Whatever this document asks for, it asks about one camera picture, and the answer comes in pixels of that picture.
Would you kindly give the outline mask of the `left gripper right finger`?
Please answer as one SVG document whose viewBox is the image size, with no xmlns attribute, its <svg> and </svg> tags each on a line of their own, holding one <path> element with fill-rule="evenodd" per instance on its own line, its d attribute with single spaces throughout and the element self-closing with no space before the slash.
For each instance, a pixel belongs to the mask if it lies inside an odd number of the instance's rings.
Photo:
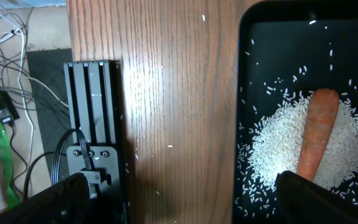
<svg viewBox="0 0 358 224">
<path fill-rule="evenodd" d="M 358 206 L 291 172 L 276 178 L 277 202 L 287 223 L 358 223 Z"/>
</svg>

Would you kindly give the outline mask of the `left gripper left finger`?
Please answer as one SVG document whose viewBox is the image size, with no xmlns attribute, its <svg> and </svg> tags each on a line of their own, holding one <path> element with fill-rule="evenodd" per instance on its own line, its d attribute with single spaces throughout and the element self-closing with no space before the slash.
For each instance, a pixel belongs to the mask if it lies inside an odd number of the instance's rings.
<svg viewBox="0 0 358 224">
<path fill-rule="evenodd" d="M 76 173 L 0 213 L 0 224 L 83 223 L 89 202 L 88 181 Z"/>
</svg>

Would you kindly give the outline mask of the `orange carrot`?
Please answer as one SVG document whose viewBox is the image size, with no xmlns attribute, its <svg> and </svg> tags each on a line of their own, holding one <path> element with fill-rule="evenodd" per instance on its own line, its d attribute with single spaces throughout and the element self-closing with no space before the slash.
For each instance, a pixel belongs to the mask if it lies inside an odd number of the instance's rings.
<svg viewBox="0 0 358 224">
<path fill-rule="evenodd" d="M 339 109 L 335 90 L 316 90 L 310 99 L 296 173 L 313 181 L 333 131 Z"/>
</svg>

